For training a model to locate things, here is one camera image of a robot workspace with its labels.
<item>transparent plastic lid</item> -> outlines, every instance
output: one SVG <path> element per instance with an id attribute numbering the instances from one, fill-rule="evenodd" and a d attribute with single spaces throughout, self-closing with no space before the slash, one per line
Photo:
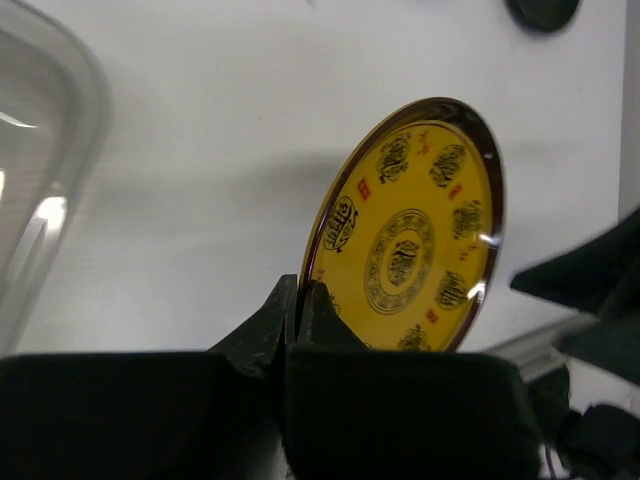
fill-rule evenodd
<path id="1" fill-rule="evenodd" d="M 107 98 L 77 39 L 0 0 L 0 354 L 14 348 L 51 264 L 101 143 Z"/>

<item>plate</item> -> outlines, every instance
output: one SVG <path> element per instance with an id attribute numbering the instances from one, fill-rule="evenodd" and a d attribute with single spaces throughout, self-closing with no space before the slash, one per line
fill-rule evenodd
<path id="1" fill-rule="evenodd" d="M 393 113 L 355 149 L 320 209 L 300 289 L 327 285 L 367 345 L 455 350 L 501 245 L 500 155 L 469 106 L 432 98 Z"/>

